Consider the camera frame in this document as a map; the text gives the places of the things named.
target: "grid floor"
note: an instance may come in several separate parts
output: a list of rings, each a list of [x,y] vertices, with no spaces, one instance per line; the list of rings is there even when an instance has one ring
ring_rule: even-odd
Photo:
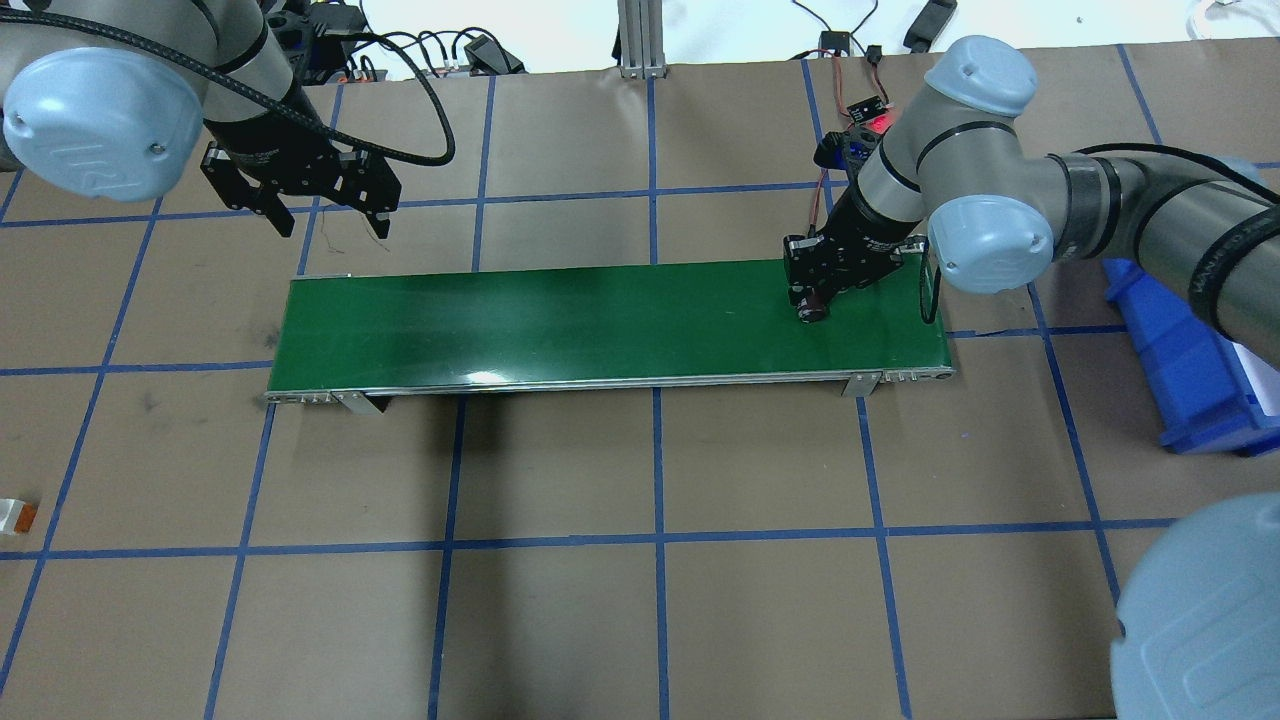
[[[1280,69],[1274,41],[1029,56],[1029,152],[1155,138],[1277,179],[1265,128],[1190,108],[1274,115],[1230,72]],[[888,58],[884,83],[906,97],[931,63]],[[41,510],[0,546],[0,717],[1111,712],[1128,573],[1172,519],[1275,489],[1280,459],[1160,450],[1097,264],[945,295],[959,375],[867,400],[257,400],[294,274],[776,256],[840,122],[831,82],[815,61],[442,83],[458,160],[403,170],[387,241],[305,199],[278,238],[195,172],[150,206],[13,177],[0,489]],[[416,92],[312,100],[430,147]],[[1085,105],[1111,114],[1066,111]]]

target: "light blue joint cover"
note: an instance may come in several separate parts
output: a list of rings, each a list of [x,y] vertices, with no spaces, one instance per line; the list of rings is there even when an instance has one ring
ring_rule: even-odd
[[[924,82],[956,102],[1006,118],[1021,115],[1039,86],[1027,56],[982,35],[955,41]]]
[[[45,55],[4,96],[13,154],[46,181],[88,197],[160,197],[200,136],[200,99],[164,63],[128,50]]]
[[[1280,493],[1174,523],[1138,562],[1116,612],[1119,720],[1280,716]]]
[[[929,217],[942,277],[965,292],[1024,286],[1053,261],[1053,229],[1039,210],[1004,195],[948,200]]]
[[[1267,184],[1267,181],[1262,179],[1262,173],[1258,172],[1258,167],[1244,158],[1236,158],[1235,155],[1216,155],[1216,158],[1221,160],[1224,165],[1231,168],[1251,181],[1258,184]]]

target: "white wall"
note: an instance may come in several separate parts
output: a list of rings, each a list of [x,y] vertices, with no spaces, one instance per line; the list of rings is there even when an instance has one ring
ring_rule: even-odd
[[[851,29],[872,0],[806,3],[836,29]],[[863,45],[905,53],[902,36],[925,0],[881,0],[858,33]],[[1016,47],[1187,40],[1196,0],[960,0],[936,50],[965,35],[991,35]],[[480,26],[525,60],[530,72],[585,70],[613,64],[614,0],[365,0],[378,32]],[[1280,0],[1239,0],[1210,10],[1219,37],[1280,35]],[[820,24],[788,0],[666,0],[668,63],[781,60],[812,47]],[[393,78],[407,77],[394,56],[375,55]]]

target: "green conveyor belt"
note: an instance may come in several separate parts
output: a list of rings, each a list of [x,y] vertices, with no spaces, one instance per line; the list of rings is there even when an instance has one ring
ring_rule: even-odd
[[[300,278],[268,397],[947,374],[941,320],[919,319],[916,263],[808,325],[781,260]]]

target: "blue plastic bin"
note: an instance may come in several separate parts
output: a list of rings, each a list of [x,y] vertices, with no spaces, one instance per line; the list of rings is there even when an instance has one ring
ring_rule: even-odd
[[[1280,373],[1248,351],[1242,360],[1235,343],[1137,264],[1102,264],[1111,281],[1107,300],[1120,306],[1165,420],[1160,443],[1179,454],[1280,450],[1272,400],[1280,398]]]

